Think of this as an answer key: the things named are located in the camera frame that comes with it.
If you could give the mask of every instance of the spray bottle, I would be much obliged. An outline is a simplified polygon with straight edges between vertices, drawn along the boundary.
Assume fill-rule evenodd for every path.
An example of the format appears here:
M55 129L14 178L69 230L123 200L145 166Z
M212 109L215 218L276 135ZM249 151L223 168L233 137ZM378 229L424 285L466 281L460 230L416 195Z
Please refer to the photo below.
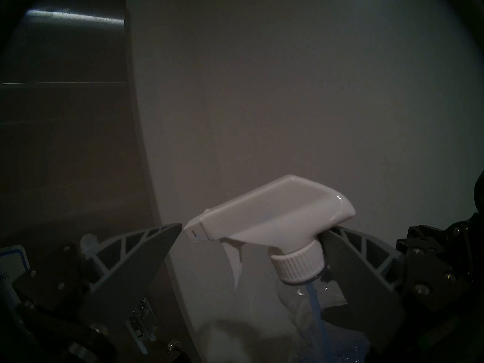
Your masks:
M288 175L215 208L184 228L192 242L219 240L234 285L242 270L241 247L268 247L279 280L276 291L296 326L290 362L363 361L367 340L321 318L323 309L346 304L325 268L321 233L356 214L349 200L322 184Z

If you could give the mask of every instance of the label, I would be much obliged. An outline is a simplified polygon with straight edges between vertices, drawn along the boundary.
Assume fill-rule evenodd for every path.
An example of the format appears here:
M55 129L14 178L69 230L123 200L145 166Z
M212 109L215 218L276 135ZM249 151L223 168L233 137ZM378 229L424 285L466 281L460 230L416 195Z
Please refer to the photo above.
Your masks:
M7 308L11 310L20 303L12 287L12 282L28 271L29 268L29 260L21 245L0 249L0 295Z

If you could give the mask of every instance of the white wall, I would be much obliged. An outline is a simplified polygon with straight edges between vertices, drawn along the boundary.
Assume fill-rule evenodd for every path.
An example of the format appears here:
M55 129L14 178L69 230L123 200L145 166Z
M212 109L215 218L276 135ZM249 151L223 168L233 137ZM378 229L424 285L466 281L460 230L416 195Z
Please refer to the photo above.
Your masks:
M474 212L484 64L443 0L128 0L139 112L164 222L293 173L394 244ZM180 236L172 280L207 361L284 361L265 248L233 290L217 243Z

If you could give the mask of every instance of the metal panel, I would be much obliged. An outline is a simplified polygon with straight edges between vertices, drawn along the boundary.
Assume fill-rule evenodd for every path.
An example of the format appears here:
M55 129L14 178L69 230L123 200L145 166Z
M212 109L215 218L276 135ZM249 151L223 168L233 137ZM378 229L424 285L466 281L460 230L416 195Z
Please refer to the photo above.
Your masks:
M23 245L31 265L85 233L102 241L159 223L124 11L125 0L39 0L0 55L0 246ZM158 340L143 356L126 328L111 330L118 361L172 361L174 338L200 361L164 263L147 296Z

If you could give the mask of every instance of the metal clip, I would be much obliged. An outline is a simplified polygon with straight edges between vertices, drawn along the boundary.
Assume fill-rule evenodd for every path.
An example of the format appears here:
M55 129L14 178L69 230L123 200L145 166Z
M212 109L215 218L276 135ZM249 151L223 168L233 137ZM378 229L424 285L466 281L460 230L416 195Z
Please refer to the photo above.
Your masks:
M142 340L148 338L151 341L156 341L156 336L153 333L156 322L156 317L146 298L138 303L136 309L126 321L126 327L131 332L141 352L145 355L148 354L148 350Z

